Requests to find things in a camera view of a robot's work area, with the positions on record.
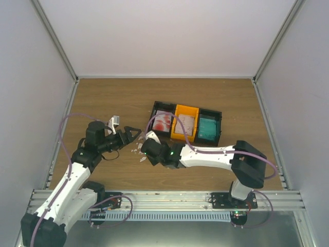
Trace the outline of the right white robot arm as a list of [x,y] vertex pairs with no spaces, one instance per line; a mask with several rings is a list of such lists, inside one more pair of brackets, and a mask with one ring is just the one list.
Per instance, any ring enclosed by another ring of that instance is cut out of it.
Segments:
[[169,146],[149,138],[141,152],[153,166],[161,164],[170,169],[202,166],[232,171],[236,180],[231,184],[227,200],[233,208],[244,205],[253,189],[264,187],[266,157],[242,140],[233,146],[213,148],[189,147],[182,143]]

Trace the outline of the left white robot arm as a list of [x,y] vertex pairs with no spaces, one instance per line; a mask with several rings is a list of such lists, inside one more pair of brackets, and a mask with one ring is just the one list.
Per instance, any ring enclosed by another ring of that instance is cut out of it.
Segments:
[[117,125],[117,116],[108,125],[88,124],[56,188],[34,213],[25,213],[21,219],[23,246],[64,246],[68,232],[86,211],[95,215],[120,208],[122,193],[107,194],[104,185],[88,179],[104,153],[118,152],[141,134],[129,126],[116,130]]

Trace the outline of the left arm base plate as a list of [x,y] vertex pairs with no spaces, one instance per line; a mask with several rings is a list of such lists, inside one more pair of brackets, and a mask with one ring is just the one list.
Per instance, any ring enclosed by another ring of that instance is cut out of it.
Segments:
[[121,207],[121,196],[121,192],[105,192],[103,197],[97,199],[97,206],[92,206],[89,209],[89,224],[91,226],[100,226],[103,224],[107,213]]

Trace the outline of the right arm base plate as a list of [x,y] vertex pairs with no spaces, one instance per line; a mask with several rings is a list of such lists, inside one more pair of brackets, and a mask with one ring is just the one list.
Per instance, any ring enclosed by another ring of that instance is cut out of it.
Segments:
[[208,202],[213,209],[226,209],[229,211],[231,223],[234,226],[242,226],[247,222],[252,209],[258,208],[255,193],[250,192],[244,201],[231,197],[229,192],[212,192]]

